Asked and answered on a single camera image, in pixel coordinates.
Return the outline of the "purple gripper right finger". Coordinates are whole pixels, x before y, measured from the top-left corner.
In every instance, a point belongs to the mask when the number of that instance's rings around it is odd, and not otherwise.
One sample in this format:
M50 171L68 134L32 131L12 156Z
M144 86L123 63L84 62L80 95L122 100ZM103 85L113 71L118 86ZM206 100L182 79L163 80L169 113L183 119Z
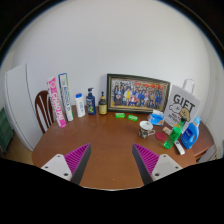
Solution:
M182 169L169 155L158 155L136 143L132 146L132 154L145 185Z

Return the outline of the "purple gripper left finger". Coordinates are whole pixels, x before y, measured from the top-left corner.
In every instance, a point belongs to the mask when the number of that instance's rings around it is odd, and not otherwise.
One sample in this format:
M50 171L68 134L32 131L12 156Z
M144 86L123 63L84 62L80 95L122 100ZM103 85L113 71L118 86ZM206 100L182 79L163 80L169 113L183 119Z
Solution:
M56 154L42 169L79 185L90 155L91 144L87 143L65 155Z

